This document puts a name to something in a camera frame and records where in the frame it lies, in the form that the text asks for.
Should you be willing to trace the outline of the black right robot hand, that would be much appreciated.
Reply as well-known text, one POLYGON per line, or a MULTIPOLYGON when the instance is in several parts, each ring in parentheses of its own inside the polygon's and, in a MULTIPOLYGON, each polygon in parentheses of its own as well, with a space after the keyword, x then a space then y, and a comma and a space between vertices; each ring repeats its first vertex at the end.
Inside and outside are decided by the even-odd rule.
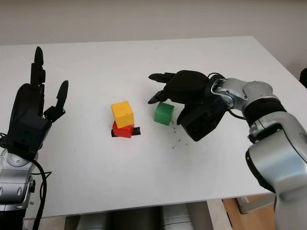
POLYGON ((197 104, 202 102, 209 78, 197 71, 181 70, 177 73, 154 73, 149 79, 164 83, 148 104, 171 100, 179 104, 197 104))

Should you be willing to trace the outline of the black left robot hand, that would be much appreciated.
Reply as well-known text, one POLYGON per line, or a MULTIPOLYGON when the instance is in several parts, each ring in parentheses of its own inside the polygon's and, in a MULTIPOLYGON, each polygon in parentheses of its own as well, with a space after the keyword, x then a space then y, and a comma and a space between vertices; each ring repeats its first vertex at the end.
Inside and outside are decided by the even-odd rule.
POLYGON ((14 100, 8 131, 12 139, 44 139, 52 123, 65 114, 68 80, 63 81, 59 88, 56 105, 44 110, 46 71, 43 65, 43 51, 37 46, 30 82, 19 88, 14 100))

